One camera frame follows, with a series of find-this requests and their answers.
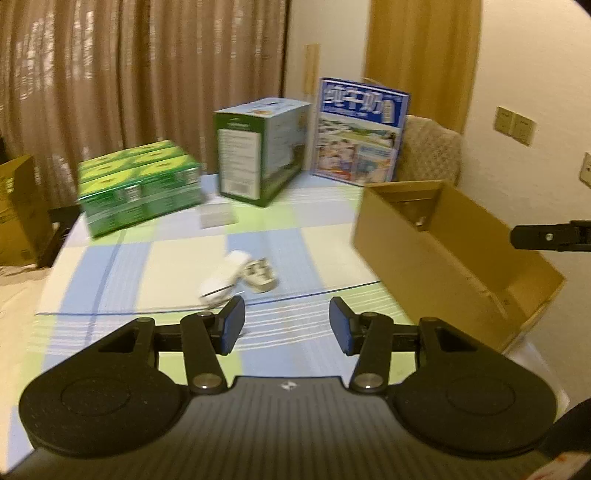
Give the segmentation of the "white three-pin plug adapter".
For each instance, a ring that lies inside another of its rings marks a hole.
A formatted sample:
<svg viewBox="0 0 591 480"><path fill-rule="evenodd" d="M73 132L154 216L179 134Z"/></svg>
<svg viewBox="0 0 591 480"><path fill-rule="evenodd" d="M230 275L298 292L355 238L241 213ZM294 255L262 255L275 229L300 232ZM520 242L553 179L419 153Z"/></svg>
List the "white three-pin plug adapter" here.
<svg viewBox="0 0 591 480"><path fill-rule="evenodd" d="M242 269L242 280L256 293L266 293L276 288L277 277L269 260L261 258L250 261Z"/></svg>

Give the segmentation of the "white remote control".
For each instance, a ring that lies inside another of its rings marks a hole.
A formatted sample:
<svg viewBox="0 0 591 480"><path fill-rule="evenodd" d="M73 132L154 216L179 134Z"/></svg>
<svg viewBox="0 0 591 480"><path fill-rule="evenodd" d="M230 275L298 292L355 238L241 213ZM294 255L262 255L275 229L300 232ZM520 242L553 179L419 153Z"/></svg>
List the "white remote control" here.
<svg viewBox="0 0 591 480"><path fill-rule="evenodd" d="M201 282L198 289L200 304L213 308L228 299L236 282L242 277L243 268L250 260L252 260L252 256L245 251L233 250L228 253L211 274Z"/></svg>

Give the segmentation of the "open brown cardboard box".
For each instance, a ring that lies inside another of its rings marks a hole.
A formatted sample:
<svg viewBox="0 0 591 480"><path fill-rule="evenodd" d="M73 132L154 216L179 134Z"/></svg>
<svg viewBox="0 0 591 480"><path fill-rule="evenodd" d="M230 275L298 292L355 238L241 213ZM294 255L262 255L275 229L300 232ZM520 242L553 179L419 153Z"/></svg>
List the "open brown cardboard box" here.
<svg viewBox="0 0 591 480"><path fill-rule="evenodd" d="M413 322L440 318L502 352L565 284L510 233L446 181L395 182L363 188L353 245Z"/></svg>

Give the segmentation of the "checkered tablecloth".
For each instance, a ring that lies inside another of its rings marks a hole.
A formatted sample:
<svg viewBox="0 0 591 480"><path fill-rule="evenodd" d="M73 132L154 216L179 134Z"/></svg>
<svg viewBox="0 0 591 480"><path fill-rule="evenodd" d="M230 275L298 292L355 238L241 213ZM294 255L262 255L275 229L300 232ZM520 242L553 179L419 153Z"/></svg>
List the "checkered tablecloth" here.
<svg viewBox="0 0 591 480"><path fill-rule="evenodd" d="M437 317L413 322L353 245L363 188L303 178L273 206L233 203L101 241L78 222L50 273L13 420L11 479L523 479L557 416L551 387ZM233 250L276 288L198 289ZM228 389L192 393L180 321L245 300ZM358 393L329 302L394 321L388 388Z"/></svg>

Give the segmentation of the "small clear plastic box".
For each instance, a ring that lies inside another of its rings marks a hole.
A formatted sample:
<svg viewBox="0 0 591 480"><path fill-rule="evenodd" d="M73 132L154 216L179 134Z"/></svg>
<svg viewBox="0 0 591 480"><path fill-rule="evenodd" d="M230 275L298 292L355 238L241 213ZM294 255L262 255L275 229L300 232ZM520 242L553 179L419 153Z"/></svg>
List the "small clear plastic box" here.
<svg viewBox="0 0 591 480"><path fill-rule="evenodd" d="M197 208L202 229L217 228L236 223L231 203L206 203Z"/></svg>

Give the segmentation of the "quilted beige chair cushion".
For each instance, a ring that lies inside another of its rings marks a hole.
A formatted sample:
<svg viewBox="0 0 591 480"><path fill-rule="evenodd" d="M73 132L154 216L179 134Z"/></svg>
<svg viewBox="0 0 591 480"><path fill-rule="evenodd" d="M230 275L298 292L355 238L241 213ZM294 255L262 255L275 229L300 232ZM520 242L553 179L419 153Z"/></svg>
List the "quilted beige chair cushion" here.
<svg viewBox="0 0 591 480"><path fill-rule="evenodd" d="M394 179L446 180L457 185L464 160L463 137L436 121L408 115Z"/></svg>

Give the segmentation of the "green drink carton pack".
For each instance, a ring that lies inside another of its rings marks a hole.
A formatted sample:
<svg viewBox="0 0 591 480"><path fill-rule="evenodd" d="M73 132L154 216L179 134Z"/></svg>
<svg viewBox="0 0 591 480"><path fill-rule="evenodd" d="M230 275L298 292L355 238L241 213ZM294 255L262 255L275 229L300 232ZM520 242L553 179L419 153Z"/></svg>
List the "green drink carton pack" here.
<svg viewBox="0 0 591 480"><path fill-rule="evenodd" d="M96 238L202 201L200 164L162 140L85 160L78 203Z"/></svg>

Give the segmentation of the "white patterned sheet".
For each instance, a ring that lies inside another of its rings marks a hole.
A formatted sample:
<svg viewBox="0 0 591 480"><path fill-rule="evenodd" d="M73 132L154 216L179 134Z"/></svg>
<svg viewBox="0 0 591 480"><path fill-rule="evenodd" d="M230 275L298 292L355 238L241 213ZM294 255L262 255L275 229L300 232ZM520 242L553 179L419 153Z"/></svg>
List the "white patterned sheet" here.
<svg viewBox="0 0 591 480"><path fill-rule="evenodd" d="M11 411L33 318L50 273L34 266L1 267L1 470L7 464Z"/></svg>

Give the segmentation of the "green white milk box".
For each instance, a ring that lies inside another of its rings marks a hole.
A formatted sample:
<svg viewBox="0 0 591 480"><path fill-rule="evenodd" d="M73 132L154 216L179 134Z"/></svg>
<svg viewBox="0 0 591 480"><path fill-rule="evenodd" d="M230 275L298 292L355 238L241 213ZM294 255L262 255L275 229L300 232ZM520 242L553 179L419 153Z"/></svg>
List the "green white milk box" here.
<svg viewBox="0 0 591 480"><path fill-rule="evenodd" d="M311 104L267 97L214 112L218 191L266 207L304 166Z"/></svg>

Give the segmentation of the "blue milk carton box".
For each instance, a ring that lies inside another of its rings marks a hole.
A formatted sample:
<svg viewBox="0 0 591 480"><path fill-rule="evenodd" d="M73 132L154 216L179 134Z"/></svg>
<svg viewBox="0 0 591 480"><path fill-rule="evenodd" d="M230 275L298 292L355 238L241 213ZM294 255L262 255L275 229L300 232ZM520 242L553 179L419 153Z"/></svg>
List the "blue milk carton box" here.
<svg viewBox="0 0 591 480"><path fill-rule="evenodd" d="M358 186L393 180L409 103L406 92L322 78L311 172Z"/></svg>

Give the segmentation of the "cardboard box on floor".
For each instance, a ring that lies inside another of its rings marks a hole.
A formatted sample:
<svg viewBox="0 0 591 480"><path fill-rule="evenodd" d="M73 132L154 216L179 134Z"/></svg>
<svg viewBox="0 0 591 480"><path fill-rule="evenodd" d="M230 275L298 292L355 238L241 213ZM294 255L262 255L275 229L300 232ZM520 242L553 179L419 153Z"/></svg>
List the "cardboard box on floor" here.
<svg viewBox="0 0 591 480"><path fill-rule="evenodd" d="M2 266L38 264L54 230L31 155L1 165Z"/></svg>

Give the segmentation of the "wooden door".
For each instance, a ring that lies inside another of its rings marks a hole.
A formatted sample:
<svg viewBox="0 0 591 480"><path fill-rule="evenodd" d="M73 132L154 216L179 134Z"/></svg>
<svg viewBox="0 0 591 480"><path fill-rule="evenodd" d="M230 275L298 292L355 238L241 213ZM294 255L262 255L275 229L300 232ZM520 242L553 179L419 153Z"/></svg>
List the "wooden door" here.
<svg viewBox="0 0 591 480"><path fill-rule="evenodd" d="M411 96L409 113L462 133L478 62L482 3L370 3L365 78Z"/></svg>

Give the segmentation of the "beige curtain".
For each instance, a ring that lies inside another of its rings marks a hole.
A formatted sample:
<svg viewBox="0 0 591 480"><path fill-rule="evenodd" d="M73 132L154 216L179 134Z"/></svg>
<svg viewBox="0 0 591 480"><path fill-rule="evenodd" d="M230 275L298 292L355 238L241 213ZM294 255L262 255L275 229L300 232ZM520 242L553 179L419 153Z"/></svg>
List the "beige curtain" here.
<svg viewBox="0 0 591 480"><path fill-rule="evenodd" d="M1 136L52 208L79 164L171 140L218 169L213 115L283 90L287 1L5 1Z"/></svg>

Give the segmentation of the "single wall socket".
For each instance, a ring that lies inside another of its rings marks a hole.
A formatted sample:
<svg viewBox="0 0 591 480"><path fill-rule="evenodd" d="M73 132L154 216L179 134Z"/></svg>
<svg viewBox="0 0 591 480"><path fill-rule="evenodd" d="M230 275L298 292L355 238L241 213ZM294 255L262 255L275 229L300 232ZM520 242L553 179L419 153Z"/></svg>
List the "single wall socket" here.
<svg viewBox="0 0 591 480"><path fill-rule="evenodd" d="M579 173L579 180L588 188L591 188L591 154L589 152L585 153Z"/></svg>

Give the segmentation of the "double wall socket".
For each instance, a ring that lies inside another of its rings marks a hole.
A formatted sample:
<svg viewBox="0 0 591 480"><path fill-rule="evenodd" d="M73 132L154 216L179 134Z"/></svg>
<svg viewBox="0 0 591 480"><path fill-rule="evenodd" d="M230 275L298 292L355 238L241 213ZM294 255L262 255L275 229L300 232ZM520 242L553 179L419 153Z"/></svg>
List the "double wall socket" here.
<svg viewBox="0 0 591 480"><path fill-rule="evenodd" d="M536 130L536 122L507 108L498 106L493 128L495 131L509 136L517 142L531 146Z"/></svg>

